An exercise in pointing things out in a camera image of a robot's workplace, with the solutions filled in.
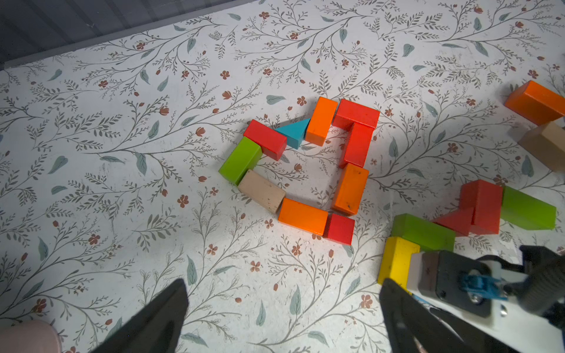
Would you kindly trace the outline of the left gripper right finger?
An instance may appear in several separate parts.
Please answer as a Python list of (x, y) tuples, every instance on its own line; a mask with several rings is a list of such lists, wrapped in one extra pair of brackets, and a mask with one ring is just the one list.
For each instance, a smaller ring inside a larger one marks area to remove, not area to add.
[(427, 352), (472, 351), (394, 280), (384, 280), (379, 300), (393, 353), (418, 352), (416, 342)]

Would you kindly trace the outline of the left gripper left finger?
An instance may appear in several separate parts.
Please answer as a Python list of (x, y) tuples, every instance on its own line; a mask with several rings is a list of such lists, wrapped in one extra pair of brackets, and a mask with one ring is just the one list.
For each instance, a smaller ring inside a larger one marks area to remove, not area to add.
[(188, 304), (185, 282), (176, 279), (94, 351), (174, 352)]

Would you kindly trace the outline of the yellow block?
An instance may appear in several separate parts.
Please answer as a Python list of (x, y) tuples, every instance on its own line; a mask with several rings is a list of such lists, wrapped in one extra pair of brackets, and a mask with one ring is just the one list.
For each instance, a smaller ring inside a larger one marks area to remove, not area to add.
[(411, 256), (420, 253), (421, 247), (400, 237), (389, 237), (385, 243), (378, 284), (392, 279), (403, 289), (407, 289)]

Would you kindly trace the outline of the green block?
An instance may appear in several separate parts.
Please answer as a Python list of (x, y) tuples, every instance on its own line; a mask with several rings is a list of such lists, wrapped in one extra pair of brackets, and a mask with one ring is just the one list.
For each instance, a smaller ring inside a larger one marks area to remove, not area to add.
[(422, 251), (454, 250), (456, 233), (411, 214), (394, 217), (391, 235), (418, 244)]
[(219, 169), (219, 173), (228, 182), (239, 185), (247, 171), (254, 169), (262, 155), (262, 148), (258, 144), (243, 137)]
[(521, 191), (503, 187), (501, 219), (526, 230), (552, 230), (556, 227), (556, 207)]

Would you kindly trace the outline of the red triangle block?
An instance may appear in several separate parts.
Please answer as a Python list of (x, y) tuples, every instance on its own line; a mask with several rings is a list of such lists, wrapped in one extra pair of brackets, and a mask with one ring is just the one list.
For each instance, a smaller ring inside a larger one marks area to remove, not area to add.
[(433, 220), (433, 223), (451, 229), (458, 237), (468, 236), (472, 225), (474, 209), (472, 207), (458, 209)]

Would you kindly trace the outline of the small red block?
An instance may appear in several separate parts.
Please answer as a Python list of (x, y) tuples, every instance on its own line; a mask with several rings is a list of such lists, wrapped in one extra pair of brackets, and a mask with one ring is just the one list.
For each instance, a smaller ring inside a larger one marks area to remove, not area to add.
[(351, 246), (354, 230), (354, 219), (333, 213), (328, 216), (323, 237), (345, 246)]

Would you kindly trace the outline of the natural wood block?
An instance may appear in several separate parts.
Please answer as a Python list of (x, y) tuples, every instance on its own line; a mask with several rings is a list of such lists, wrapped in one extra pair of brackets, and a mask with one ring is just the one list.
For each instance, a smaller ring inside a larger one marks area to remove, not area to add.
[(248, 170), (238, 185), (239, 191), (257, 202), (270, 213), (275, 214), (286, 196), (286, 192), (263, 176)]
[(526, 132), (519, 145), (551, 171), (564, 172), (564, 129), (553, 121)]

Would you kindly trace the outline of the red rectangular block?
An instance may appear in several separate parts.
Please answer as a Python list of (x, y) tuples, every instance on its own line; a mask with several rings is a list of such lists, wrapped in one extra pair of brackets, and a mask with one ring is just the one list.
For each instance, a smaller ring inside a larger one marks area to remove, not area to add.
[(344, 153), (338, 165), (340, 169), (343, 169), (347, 164), (360, 168), (365, 166), (373, 132), (374, 129), (370, 126), (356, 123), (352, 125)]
[(333, 126), (349, 131), (353, 124), (361, 124), (375, 129), (378, 125), (380, 111), (362, 104), (342, 99), (333, 119)]

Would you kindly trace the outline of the teal triangle block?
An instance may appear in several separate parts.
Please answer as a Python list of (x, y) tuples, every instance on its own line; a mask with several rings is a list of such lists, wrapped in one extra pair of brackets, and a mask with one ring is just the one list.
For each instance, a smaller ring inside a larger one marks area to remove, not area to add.
[(276, 129), (277, 132), (287, 138), (287, 145), (293, 149), (300, 148), (301, 143), (305, 139), (310, 119), (288, 124)]

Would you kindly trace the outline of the orange rectangular block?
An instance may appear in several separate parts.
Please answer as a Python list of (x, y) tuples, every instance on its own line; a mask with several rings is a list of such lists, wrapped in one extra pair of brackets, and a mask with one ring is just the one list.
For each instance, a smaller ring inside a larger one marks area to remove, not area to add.
[(307, 142), (318, 146), (324, 145), (337, 107), (338, 102), (319, 97), (306, 130), (305, 140)]

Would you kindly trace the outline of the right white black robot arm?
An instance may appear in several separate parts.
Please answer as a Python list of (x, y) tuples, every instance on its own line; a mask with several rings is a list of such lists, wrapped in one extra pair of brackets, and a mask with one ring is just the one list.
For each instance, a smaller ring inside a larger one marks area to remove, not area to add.
[(520, 265), (494, 255), (481, 259), (493, 260), (511, 274), (522, 274), (524, 280), (512, 282), (492, 275), (468, 274), (462, 279), (461, 288), (480, 299), (506, 301), (514, 297), (525, 312), (564, 330), (564, 256), (540, 246), (522, 245), (519, 250)]

